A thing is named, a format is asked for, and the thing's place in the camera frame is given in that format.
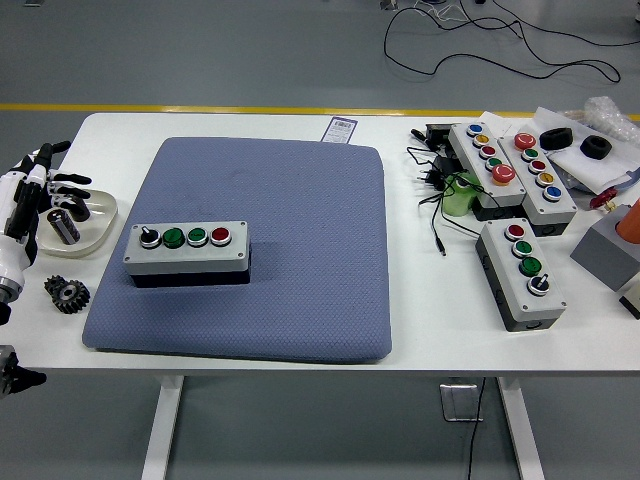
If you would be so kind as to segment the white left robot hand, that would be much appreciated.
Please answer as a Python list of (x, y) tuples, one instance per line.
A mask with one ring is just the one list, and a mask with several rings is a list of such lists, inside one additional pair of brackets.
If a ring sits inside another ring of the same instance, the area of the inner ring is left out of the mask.
[(39, 215), (59, 207), (84, 217), (90, 193), (82, 185), (91, 179), (51, 167), (56, 153), (68, 150), (69, 141), (45, 143), (1, 176), (1, 302), (15, 301), (24, 288), (24, 271), (37, 255)]

